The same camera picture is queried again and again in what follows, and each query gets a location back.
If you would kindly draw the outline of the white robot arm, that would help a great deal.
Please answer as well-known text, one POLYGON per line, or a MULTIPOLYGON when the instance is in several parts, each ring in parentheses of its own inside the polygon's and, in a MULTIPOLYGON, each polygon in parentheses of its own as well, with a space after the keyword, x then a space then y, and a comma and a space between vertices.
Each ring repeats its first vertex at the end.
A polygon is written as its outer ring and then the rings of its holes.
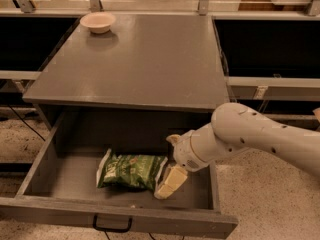
POLYGON ((254 148, 320 176, 320 132, 278 123, 240 103, 225 103, 211 122, 183 135, 167 137, 174 163, 165 170, 154 196, 166 199, 179 189, 190 172, 254 148))

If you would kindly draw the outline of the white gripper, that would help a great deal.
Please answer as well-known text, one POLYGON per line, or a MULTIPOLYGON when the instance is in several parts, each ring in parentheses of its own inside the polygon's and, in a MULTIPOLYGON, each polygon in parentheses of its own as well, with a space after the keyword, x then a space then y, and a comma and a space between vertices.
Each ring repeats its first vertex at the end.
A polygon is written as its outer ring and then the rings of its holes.
POLYGON ((193 130, 190 130, 183 135, 172 134, 166 138, 173 146, 173 158, 177 164, 168 165, 165 169, 154 193, 157 199, 167 199, 175 193, 187 180, 188 172, 197 172, 208 166, 193 150, 192 134, 193 130))

